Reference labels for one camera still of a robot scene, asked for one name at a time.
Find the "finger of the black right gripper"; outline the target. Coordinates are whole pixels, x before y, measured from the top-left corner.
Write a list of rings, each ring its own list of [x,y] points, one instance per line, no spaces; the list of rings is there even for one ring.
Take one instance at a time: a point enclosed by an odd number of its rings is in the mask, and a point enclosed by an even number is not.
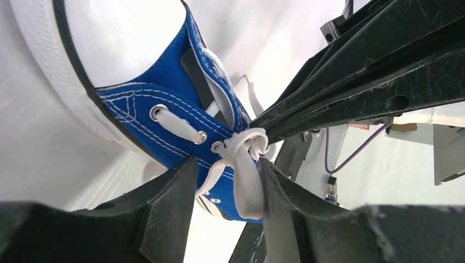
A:
[[[464,101],[464,41],[375,81],[314,102],[267,128],[270,142],[351,121]]]
[[[464,1],[372,1],[347,32],[309,59],[251,123],[271,128],[314,102],[360,87],[464,41]]]

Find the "blue canvas sneaker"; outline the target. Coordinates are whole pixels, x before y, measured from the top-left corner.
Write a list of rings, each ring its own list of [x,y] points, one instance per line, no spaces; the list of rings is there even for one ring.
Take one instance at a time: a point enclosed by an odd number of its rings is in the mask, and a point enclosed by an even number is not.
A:
[[[172,168],[198,163],[196,201],[262,222],[258,160],[275,153],[184,1],[11,1],[58,96],[93,132]]]

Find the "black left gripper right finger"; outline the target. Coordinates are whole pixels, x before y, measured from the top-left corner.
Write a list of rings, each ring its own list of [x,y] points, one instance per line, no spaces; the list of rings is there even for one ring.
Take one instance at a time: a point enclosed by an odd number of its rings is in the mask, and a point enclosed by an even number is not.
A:
[[[464,262],[464,207],[335,206],[260,159],[269,262]]]

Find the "white shoelace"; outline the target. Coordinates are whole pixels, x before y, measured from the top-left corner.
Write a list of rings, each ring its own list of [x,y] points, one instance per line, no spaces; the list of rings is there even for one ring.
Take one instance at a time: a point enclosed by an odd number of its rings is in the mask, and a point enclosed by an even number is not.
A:
[[[151,68],[145,94],[153,104],[147,120],[148,148],[165,167],[195,155],[196,200],[211,214],[259,222],[264,197],[257,160],[273,155],[262,128],[234,93],[219,58],[205,47],[167,48]]]

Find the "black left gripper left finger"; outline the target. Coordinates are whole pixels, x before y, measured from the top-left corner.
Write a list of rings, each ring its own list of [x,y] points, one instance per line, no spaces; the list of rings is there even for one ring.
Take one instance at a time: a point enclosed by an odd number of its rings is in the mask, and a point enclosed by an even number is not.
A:
[[[95,209],[1,203],[1,262],[183,262],[197,184],[187,157]]]

